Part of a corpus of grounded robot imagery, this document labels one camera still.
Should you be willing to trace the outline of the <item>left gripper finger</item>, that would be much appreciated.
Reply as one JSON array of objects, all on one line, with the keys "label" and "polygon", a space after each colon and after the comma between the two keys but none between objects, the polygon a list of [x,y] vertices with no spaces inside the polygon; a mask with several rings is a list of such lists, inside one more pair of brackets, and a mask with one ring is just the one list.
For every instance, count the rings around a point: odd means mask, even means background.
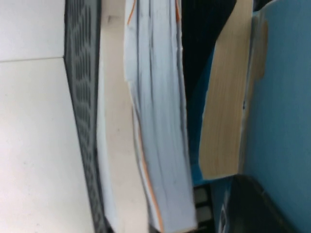
[{"label": "left gripper finger", "polygon": [[236,175],[229,196],[231,233],[309,233],[311,194],[291,183],[260,184]]}]

